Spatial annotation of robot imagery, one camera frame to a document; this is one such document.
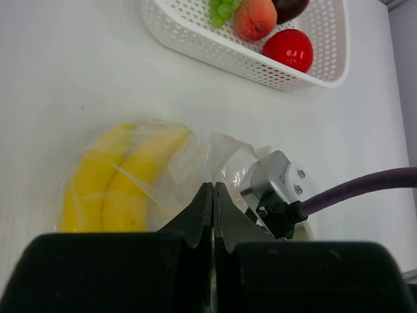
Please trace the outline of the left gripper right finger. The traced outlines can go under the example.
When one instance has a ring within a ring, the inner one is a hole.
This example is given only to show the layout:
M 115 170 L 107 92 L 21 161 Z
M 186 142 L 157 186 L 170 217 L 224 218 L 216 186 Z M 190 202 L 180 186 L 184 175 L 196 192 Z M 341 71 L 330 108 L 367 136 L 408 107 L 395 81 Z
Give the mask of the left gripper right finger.
M 372 242 L 279 241 L 213 192 L 217 312 L 415 312 L 397 263 Z

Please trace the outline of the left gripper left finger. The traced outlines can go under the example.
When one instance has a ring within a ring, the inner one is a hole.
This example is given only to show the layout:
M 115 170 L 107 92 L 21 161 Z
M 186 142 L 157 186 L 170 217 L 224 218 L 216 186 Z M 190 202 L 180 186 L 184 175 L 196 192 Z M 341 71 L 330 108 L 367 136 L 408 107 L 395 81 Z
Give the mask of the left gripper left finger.
M 54 233 L 24 250 L 2 312 L 204 312 L 213 187 L 157 232 Z

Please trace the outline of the yellow fake bananas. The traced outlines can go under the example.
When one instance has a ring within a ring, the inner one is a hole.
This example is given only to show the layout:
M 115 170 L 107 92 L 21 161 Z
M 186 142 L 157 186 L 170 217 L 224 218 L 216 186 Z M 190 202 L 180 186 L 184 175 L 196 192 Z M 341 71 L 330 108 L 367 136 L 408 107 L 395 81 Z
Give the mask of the yellow fake bananas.
M 149 196 L 145 188 L 157 182 L 192 131 L 170 126 L 133 148 L 136 135 L 133 124 L 118 125 L 84 154 L 63 197 L 59 231 L 146 231 Z

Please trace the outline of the clear zip top bag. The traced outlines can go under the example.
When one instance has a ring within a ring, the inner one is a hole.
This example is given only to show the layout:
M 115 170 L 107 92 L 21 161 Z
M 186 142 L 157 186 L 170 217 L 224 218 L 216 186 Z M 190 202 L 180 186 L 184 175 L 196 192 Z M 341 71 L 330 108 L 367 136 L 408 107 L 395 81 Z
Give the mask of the clear zip top bag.
M 158 120 L 142 120 L 131 124 L 137 130 L 133 148 L 139 147 L 151 135 L 167 127 L 180 125 Z M 66 188 L 84 154 L 111 129 L 89 136 L 85 143 L 79 146 L 78 163 L 67 180 Z M 240 195 L 239 186 L 250 166 L 272 152 L 274 151 L 271 147 L 257 149 L 225 134 L 213 132 L 206 138 L 201 138 L 192 131 L 191 137 L 169 161 L 157 182 L 145 188 L 149 196 L 146 231 L 159 230 L 176 217 L 191 202 L 204 183 L 225 184 L 233 203 L 245 213 L 248 206 Z M 304 193 L 299 200 L 306 200 L 315 194 L 315 186 L 308 175 L 306 182 L 302 183 L 302 188 Z

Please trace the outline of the red fake tomato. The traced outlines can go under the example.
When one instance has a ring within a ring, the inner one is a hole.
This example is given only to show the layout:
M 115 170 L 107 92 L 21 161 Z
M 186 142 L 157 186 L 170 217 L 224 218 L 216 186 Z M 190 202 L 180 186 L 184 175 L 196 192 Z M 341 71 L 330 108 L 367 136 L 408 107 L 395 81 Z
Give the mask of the red fake tomato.
M 309 37 L 298 29 L 286 29 L 270 37 L 261 54 L 303 73 L 311 68 L 314 58 Z

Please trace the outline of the orange fake fruit piece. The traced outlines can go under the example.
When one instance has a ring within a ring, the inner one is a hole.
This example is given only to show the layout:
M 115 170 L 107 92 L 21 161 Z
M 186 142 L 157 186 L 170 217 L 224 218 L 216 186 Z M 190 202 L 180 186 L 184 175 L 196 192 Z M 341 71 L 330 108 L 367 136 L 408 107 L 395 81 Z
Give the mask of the orange fake fruit piece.
M 242 39 L 258 41 L 272 32 L 277 17 L 271 0 L 244 0 L 235 10 L 233 25 Z

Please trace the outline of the green fake grapes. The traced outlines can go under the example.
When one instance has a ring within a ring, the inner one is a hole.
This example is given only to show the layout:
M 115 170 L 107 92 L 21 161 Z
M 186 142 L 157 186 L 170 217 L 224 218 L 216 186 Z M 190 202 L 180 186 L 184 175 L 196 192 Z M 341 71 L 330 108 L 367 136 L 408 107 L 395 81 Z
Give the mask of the green fake grapes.
M 240 0 L 210 0 L 209 18 L 214 28 L 222 28 L 228 22 L 240 6 Z

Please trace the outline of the dark purple fake fruit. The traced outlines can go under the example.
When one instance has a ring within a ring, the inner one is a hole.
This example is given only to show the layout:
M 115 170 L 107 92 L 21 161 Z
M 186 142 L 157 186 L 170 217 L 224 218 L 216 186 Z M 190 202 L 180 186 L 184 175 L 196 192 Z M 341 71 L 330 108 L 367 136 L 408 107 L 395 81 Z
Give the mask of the dark purple fake fruit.
M 278 25 L 298 17 L 309 5 L 309 0 L 273 0 Z

